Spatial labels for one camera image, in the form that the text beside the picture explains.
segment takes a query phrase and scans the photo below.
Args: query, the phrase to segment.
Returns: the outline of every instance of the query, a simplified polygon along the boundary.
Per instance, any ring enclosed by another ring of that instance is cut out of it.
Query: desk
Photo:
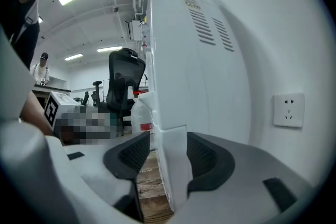
[[[41,86],[37,84],[35,84],[33,87],[33,94],[37,97],[38,101],[40,102],[43,108],[45,107],[50,92],[60,92],[70,96],[71,91],[49,86]]]

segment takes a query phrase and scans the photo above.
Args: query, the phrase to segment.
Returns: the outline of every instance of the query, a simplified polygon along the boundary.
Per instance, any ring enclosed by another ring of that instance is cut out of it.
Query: ceiling
[[[115,7],[119,9],[120,21]],[[136,49],[125,22],[134,19],[132,0],[74,0],[65,6],[59,0],[39,0],[39,15],[43,22],[38,50],[69,67],[107,60],[109,53],[98,53],[99,48],[121,45]],[[64,60],[79,53],[83,57]]]

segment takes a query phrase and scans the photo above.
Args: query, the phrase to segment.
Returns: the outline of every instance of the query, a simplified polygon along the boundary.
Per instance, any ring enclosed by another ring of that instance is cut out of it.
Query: wall outlet
[[[274,125],[302,128],[305,95],[303,92],[274,96]]]

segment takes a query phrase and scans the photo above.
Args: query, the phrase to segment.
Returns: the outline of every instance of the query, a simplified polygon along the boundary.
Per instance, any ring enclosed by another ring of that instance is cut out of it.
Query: black sleeve
[[[29,26],[13,46],[17,55],[28,69],[34,56],[39,31],[39,23]]]

